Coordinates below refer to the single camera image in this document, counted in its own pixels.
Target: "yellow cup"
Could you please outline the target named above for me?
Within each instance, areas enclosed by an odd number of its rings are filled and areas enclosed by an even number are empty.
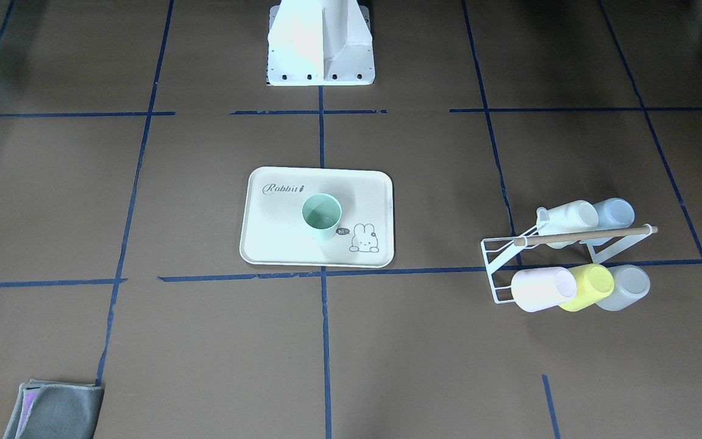
[[[600,264],[587,264],[569,269],[576,278],[576,298],[560,305],[565,311],[579,311],[607,298],[614,291],[614,275]]]

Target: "cartoon rabbit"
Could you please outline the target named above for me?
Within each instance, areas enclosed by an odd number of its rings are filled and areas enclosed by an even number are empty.
[[[357,224],[353,227],[351,252],[378,253],[378,237],[372,224]]]

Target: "white mounting plate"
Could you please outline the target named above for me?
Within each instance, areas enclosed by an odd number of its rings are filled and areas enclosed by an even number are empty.
[[[305,200],[319,193],[342,206],[339,233],[327,241],[315,241],[302,217]],[[359,224],[368,228],[355,237]],[[262,265],[381,268],[394,258],[394,231],[392,179],[385,173],[265,166],[248,178],[240,256]],[[362,238],[377,246],[355,241]]]
[[[280,6],[275,5],[270,8],[270,25],[272,28],[275,16],[278,14]],[[367,29],[371,29],[370,9],[367,6],[360,6],[362,17],[367,24]],[[375,79],[375,65],[373,61],[373,50],[366,45],[348,45],[343,53],[329,61],[326,78],[316,77],[307,79],[296,77],[293,73],[285,71],[286,66],[278,61],[277,53],[268,51],[267,57],[267,85],[290,85],[290,86],[310,86],[310,85],[370,85]],[[337,75],[337,79],[332,79],[332,75]]]

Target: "light blue cup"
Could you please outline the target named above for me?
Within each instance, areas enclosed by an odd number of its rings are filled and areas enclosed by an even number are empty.
[[[593,206],[598,218],[597,227],[593,230],[626,229],[632,226],[636,219],[633,207],[621,198],[608,198]],[[589,245],[603,245],[610,239],[610,237],[599,237],[585,242]]]
[[[343,209],[337,198],[329,194],[315,194],[303,203],[303,220],[316,241],[327,241],[335,236]]]

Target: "wooden handle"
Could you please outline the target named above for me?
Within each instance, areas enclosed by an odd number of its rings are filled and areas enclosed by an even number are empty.
[[[632,227],[627,229],[612,229],[612,230],[596,230],[592,232],[577,232],[574,234],[557,234],[557,235],[544,235],[544,236],[533,236],[533,237],[517,237],[513,240],[513,244],[517,247],[524,247],[525,245],[538,245],[538,244],[553,244],[554,242],[568,242],[568,241],[586,241],[587,239],[596,239],[599,237],[621,237],[630,235],[643,235],[649,234],[649,228],[651,227],[651,233],[657,233],[657,226],[645,225],[643,227]]]

